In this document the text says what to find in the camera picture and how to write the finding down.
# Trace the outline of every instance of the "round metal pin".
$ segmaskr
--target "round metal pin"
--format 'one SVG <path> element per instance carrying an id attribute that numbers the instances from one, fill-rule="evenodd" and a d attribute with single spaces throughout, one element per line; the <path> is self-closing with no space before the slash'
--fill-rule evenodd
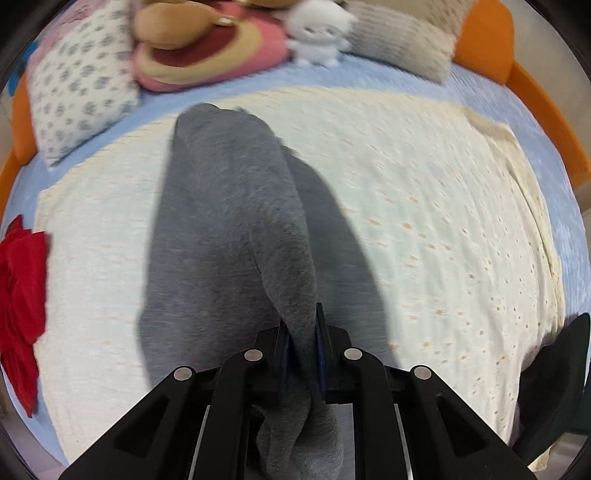
<path id="1" fill-rule="evenodd" d="M 348 360 L 359 360 L 363 357 L 363 353 L 358 348 L 347 348 L 345 350 L 345 358 Z"/>
<path id="2" fill-rule="evenodd" d="M 420 380 L 429 380 L 431 371 L 427 367 L 417 367 L 414 369 L 414 376 Z"/>
<path id="3" fill-rule="evenodd" d="M 193 376 L 193 372 L 188 367 L 180 367 L 174 371 L 174 379 L 180 382 L 188 380 Z"/>
<path id="4" fill-rule="evenodd" d="M 253 348 L 244 353 L 244 358 L 249 362 L 258 362 L 262 358 L 262 352 Z"/>

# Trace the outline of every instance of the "gray cloth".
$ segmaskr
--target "gray cloth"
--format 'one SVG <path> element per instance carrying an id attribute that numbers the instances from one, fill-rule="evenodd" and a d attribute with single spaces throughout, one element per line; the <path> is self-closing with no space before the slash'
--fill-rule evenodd
<path id="1" fill-rule="evenodd" d="M 261 120 L 211 105 L 179 117 L 145 298 L 139 337 L 153 385 L 179 365 L 221 365 L 283 318 L 302 375 L 286 404 L 263 409 L 261 472 L 248 476 L 354 478 L 350 409 L 337 408 L 341 436 L 319 399 L 314 306 L 391 364 L 382 302 L 329 189 Z"/>

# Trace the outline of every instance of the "cream blanket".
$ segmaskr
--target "cream blanket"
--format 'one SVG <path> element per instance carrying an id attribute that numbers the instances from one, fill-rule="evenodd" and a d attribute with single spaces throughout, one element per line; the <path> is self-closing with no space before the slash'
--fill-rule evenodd
<path id="1" fill-rule="evenodd" d="M 379 287 L 392 364 L 431 366 L 508 441 L 519 374 L 564 321 L 547 208 L 511 130 L 365 90 L 216 104 L 269 123 L 330 186 Z M 71 460 L 147 392 L 135 328 L 174 120 L 122 137 L 40 198 L 35 227 L 52 247 L 35 354 Z"/>

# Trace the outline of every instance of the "pink pillow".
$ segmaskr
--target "pink pillow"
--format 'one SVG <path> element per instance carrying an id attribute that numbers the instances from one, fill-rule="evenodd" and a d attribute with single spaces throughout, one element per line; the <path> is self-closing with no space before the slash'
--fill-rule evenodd
<path id="1" fill-rule="evenodd" d="M 259 29 L 262 37 L 262 43 L 259 50 L 239 67 L 224 72 L 219 75 L 199 80 L 191 85 L 174 85 L 155 80 L 145 74 L 138 67 L 138 56 L 147 48 L 143 43 L 139 44 L 134 53 L 134 76 L 137 81 L 146 89 L 154 92 L 173 92 L 197 85 L 205 85 L 225 80 L 231 80 L 237 77 L 250 75 L 262 70 L 270 69 L 287 60 L 289 51 L 286 46 L 286 36 L 279 22 L 262 11 L 250 10 L 240 7 L 233 2 L 220 2 L 218 9 L 227 15 L 247 19 Z"/>

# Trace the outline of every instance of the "bed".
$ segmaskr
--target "bed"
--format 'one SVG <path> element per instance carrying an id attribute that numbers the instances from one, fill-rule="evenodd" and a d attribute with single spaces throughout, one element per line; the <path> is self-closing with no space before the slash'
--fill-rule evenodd
<path id="1" fill-rule="evenodd" d="M 524 75 L 527 74 L 518 69 L 517 73 L 513 73 L 513 80 L 509 86 L 516 95 L 505 85 L 457 64 L 452 66 L 450 79 L 442 85 L 437 85 L 385 64 L 346 56 L 342 64 L 332 70 L 323 67 L 301 69 L 286 64 L 246 78 L 180 93 L 154 94 L 142 91 L 142 105 L 139 108 L 121 122 L 75 149 L 55 167 L 48 168 L 40 155 L 36 155 L 29 164 L 20 169 L 10 189 L 0 235 L 4 236 L 10 221 L 17 215 L 23 215 L 24 226 L 32 228 L 40 192 L 62 179 L 72 167 L 141 125 L 149 124 L 171 113 L 181 112 L 191 105 L 286 87 L 341 87 L 400 92 L 466 105 L 486 118 L 505 123 L 512 129 L 534 170 L 547 204 L 554 245 L 562 263 L 568 323 L 578 314 L 591 311 L 589 254 L 582 218 L 572 191 L 573 182 L 578 183 L 584 178 L 588 166 L 577 166 L 574 158 L 580 156 L 580 152 L 570 155 L 569 163 L 565 158 L 564 149 L 558 151 L 557 147 L 564 143 L 564 130 L 556 127 L 555 119 L 550 121 L 554 126 L 548 126 L 544 113 L 547 113 L 548 109 L 553 111 L 553 107 L 540 103 L 543 92 L 531 100 L 530 90 L 519 83 L 526 78 Z M 531 100 L 528 102 L 530 109 L 518 95 L 526 101 Z M 537 115 L 541 119 L 538 122 L 534 115 L 540 113 L 540 109 L 544 113 Z M 10 385 L 8 391 L 21 418 L 42 447 L 62 464 L 67 465 L 68 460 L 60 447 L 43 400 L 43 385 L 39 385 L 38 410 L 32 418 L 28 418 L 24 413 Z"/>

